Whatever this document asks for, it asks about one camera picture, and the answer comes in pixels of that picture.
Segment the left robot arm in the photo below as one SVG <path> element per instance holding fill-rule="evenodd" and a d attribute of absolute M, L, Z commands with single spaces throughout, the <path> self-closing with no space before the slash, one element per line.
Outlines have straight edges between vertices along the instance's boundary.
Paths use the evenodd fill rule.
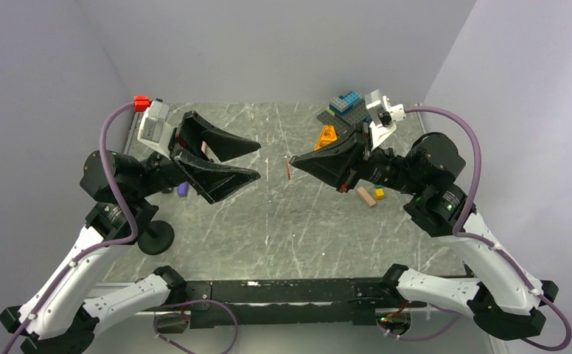
<path fill-rule="evenodd" d="M 156 220 L 148 197 L 189 183 L 213 204 L 259 178 L 229 160 L 259 150 L 189 111 L 178 125 L 147 109 L 137 139 L 151 151 L 144 160 L 101 147 L 86 160 L 81 187 L 94 199 L 78 238 L 45 285 L 26 303 L 5 308 L 0 322 L 23 353 L 82 353 L 109 327 L 143 310 L 174 310 L 188 298 L 186 280 L 160 266 L 144 279 L 100 298 L 90 291 L 131 246 L 148 255 L 171 247 L 171 225 Z"/>

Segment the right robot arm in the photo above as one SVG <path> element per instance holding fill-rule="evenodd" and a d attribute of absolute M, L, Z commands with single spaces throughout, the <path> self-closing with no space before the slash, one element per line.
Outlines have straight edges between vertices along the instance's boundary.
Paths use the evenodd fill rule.
<path fill-rule="evenodd" d="M 540 335 L 545 315 L 540 307 L 557 295 L 512 262 L 467 194 L 456 185 L 465 167 L 456 145 L 443 133 L 427 133 L 406 155 L 373 145 L 362 128 L 301 156 L 290 165 L 338 192 L 369 181 L 410 196 L 404 206 L 411 221 L 460 257 L 473 280 L 452 280 L 394 264 L 380 281 L 380 297 L 389 306 L 427 302 L 472 318 L 484 332 L 502 340 Z"/>

